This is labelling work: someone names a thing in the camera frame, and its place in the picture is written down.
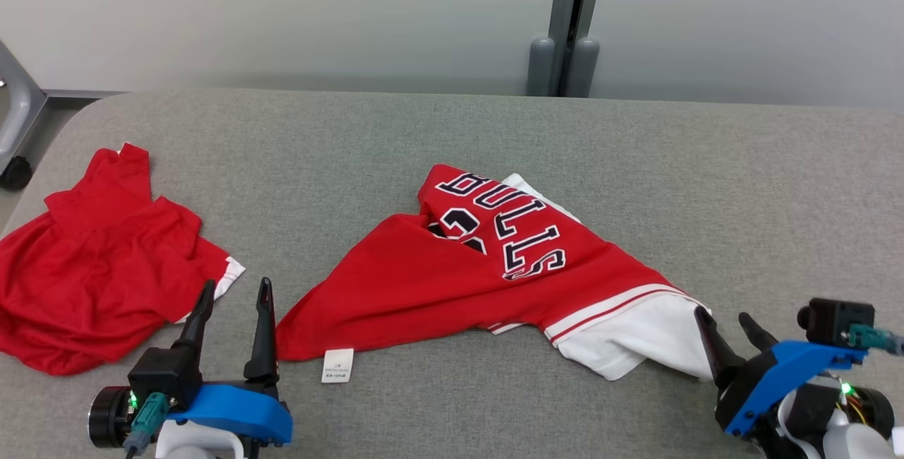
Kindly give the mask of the grey partition post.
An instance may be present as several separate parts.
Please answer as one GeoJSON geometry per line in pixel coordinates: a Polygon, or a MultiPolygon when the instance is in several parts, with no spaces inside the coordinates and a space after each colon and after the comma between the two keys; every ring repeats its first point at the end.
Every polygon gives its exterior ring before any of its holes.
{"type": "Polygon", "coordinates": [[[569,54],[575,41],[591,37],[591,25],[597,0],[553,0],[548,37],[556,43],[552,77],[552,96],[565,97],[563,85],[569,69],[569,54]]]}

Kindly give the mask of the red shorts with white hem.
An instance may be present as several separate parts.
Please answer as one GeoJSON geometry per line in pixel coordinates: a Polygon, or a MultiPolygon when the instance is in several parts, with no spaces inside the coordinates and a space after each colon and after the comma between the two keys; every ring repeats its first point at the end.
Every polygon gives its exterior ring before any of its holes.
{"type": "Polygon", "coordinates": [[[113,364],[183,323],[207,282],[244,266],[201,236],[201,219],[153,198],[148,151],[99,149],[81,180],[0,239],[0,353],[51,376],[113,364]]]}

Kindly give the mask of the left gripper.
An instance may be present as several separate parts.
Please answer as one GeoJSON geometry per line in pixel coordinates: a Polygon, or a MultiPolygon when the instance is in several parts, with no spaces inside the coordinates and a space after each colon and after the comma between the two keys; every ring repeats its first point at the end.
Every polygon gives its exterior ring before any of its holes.
{"type": "MultiPolygon", "coordinates": [[[[215,302],[217,283],[206,281],[177,341],[175,349],[200,352],[206,324],[215,302]]],[[[255,301],[257,325],[252,344],[251,359],[244,366],[247,383],[277,384],[280,381],[280,362],[275,343],[275,309],[271,279],[262,277],[255,301]]],[[[88,411],[88,440],[96,448],[122,448],[131,432],[135,414],[133,393],[129,387],[104,387],[97,392],[88,411]]]]}

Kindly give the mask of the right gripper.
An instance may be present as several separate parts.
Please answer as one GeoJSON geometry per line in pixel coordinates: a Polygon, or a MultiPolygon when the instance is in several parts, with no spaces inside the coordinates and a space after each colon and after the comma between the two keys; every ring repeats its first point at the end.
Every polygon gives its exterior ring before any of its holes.
{"type": "MultiPolygon", "coordinates": [[[[863,353],[761,353],[744,362],[703,306],[694,317],[719,387],[715,417],[730,436],[758,449],[894,449],[894,414],[882,394],[856,392],[831,370],[863,353]]],[[[768,352],[779,341],[748,312],[737,314],[748,341],[768,352]]]]}

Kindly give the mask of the red Bulls basketball jersey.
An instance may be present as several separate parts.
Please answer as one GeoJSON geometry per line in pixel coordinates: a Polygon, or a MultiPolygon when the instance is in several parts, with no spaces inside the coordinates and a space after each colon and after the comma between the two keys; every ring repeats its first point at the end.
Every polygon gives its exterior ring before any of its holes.
{"type": "Polygon", "coordinates": [[[275,328],[278,358],[536,327],[608,381],[646,360],[700,379],[701,303],[516,174],[435,165],[420,211],[381,221],[275,328]]]}

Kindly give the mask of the grey partition base rail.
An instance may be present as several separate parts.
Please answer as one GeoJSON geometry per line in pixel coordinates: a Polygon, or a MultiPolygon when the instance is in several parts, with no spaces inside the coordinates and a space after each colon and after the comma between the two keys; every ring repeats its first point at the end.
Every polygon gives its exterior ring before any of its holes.
{"type": "Polygon", "coordinates": [[[101,100],[107,97],[122,95],[123,91],[80,91],[80,90],[52,90],[43,89],[43,95],[48,98],[74,99],[74,100],[101,100]]]}

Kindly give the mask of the grey rounded partition foot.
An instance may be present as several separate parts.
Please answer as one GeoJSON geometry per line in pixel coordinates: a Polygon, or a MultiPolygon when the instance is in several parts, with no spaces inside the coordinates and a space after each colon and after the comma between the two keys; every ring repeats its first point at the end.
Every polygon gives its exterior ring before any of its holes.
{"type": "Polygon", "coordinates": [[[587,98],[596,71],[600,42],[591,37],[575,41],[569,54],[569,69],[563,85],[565,97],[587,98]]]}
{"type": "Polygon", "coordinates": [[[539,37],[530,43],[529,50],[525,94],[532,97],[549,97],[552,91],[556,43],[552,38],[539,37]]]}

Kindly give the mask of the grey metal stand frame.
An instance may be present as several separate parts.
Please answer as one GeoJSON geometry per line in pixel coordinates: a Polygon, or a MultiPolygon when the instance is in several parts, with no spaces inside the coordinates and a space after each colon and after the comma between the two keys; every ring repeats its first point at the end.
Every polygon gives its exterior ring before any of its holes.
{"type": "Polygon", "coordinates": [[[0,189],[20,191],[32,179],[33,170],[18,150],[45,106],[47,96],[1,40],[0,79],[9,92],[7,113],[0,122],[0,189]]]}

